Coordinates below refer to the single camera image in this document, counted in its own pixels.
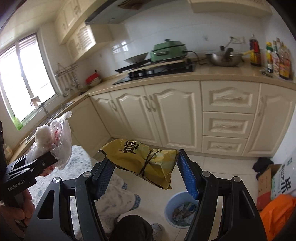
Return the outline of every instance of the sink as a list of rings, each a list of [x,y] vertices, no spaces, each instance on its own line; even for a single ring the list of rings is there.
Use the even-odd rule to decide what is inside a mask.
[[[51,118],[47,118],[47,119],[45,119],[43,122],[41,122],[40,124],[39,124],[39,126],[43,126],[43,125],[48,125],[49,126],[49,124],[50,124],[50,122],[52,121],[52,120],[54,120],[65,108],[67,108],[69,105],[71,105],[72,103],[74,103],[74,101],[71,101],[71,102],[68,102],[68,103],[66,103],[66,104],[62,104],[62,105],[60,105],[60,108],[59,109],[57,109],[54,113],[52,113],[51,114]],[[37,130],[37,128],[39,127],[39,126],[37,126],[34,130],[32,130],[32,132],[29,134],[29,136],[27,137],[27,140],[26,140],[26,144],[29,142],[29,140],[31,139],[31,138],[33,138],[34,136],[35,136],[35,132],[36,132],[36,130]]]

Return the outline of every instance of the beige countertop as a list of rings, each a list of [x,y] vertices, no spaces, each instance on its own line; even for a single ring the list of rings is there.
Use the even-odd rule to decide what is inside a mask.
[[[126,73],[118,74],[117,76],[111,76],[102,83],[89,89],[86,93],[76,96],[68,101],[74,101],[71,105],[65,108],[61,114],[71,110],[74,106],[85,100],[89,96],[132,88],[137,86],[152,85],[159,83],[177,82],[177,81],[189,81],[189,80],[236,80],[236,81],[248,81],[257,83],[266,83],[286,87],[292,90],[296,90],[296,81],[283,80],[276,75],[273,78],[267,77],[260,72],[261,67],[251,66],[248,59],[245,63],[239,67],[219,67],[211,64],[197,65],[194,72],[181,73],[181,74],[169,74],[151,78],[145,78],[142,80],[134,80],[127,83],[112,85],[118,80],[127,76]],[[28,143],[23,143],[14,153],[10,162],[19,158],[24,152],[33,144],[35,138],[32,138]]]

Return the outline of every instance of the window frame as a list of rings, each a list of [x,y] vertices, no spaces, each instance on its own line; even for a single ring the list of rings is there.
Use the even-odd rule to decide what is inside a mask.
[[[59,86],[58,86],[58,84],[56,82],[54,73],[52,72],[51,66],[49,64],[49,60],[47,58],[47,54],[46,54],[46,51],[45,51],[45,47],[44,47],[44,44],[43,44],[43,39],[42,39],[42,36],[40,34],[40,31],[34,31],[34,32],[29,33],[29,34],[26,34],[25,36],[22,35],[21,37],[18,37],[15,41],[13,41],[13,43],[9,44],[6,48],[0,50],[0,55],[5,53],[11,47],[15,46],[17,56],[18,56],[18,59],[19,59],[19,63],[20,63],[21,72],[22,72],[22,74],[24,74],[23,68],[22,68],[22,65],[21,65],[20,55],[19,55],[19,42],[26,39],[26,38],[28,38],[28,37],[30,37],[30,36],[32,36],[32,35],[36,35],[37,43],[38,43],[38,46],[39,46],[39,50],[40,50],[40,54],[41,54],[41,58],[42,58],[45,70],[47,72],[49,81],[50,81],[50,83],[51,83],[51,85],[52,85],[52,87],[53,87],[53,89],[55,91],[55,94],[51,98],[49,98],[47,101],[45,101],[44,105],[46,106],[47,104],[51,103],[56,98],[58,98],[61,94],[60,94]],[[28,81],[26,80],[25,74],[24,74],[23,80],[24,80],[25,85],[27,87],[27,91],[28,91],[29,95],[31,96],[30,91],[28,90],[29,85],[28,85]],[[1,92],[2,97],[4,99],[4,104],[6,106],[6,109],[9,112],[9,115],[10,115],[10,117],[12,119],[13,110],[12,110],[12,108],[10,106],[10,103],[9,103],[9,100],[8,100],[8,98],[6,96],[5,89],[4,89],[4,86],[3,86],[3,83],[2,83],[2,79],[1,79],[1,75],[0,75],[0,92]],[[28,123],[39,111],[40,111],[40,109],[34,109],[29,115],[27,115],[22,120],[23,125]]]

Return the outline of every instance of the orange bag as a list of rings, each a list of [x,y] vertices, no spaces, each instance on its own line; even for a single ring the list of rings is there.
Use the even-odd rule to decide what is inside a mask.
[[[260,213],[267,240],[271,241],[284,227],[296,206],[296,198],[291,195],[279,195]]]

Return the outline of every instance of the brown box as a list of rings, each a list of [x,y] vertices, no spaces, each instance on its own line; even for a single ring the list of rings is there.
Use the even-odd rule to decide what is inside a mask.
[[[269,165],[266,171],[258,179],[258,197],[256,207],[259,211],[270,203],[271,179],[276,174],[281,164]]]

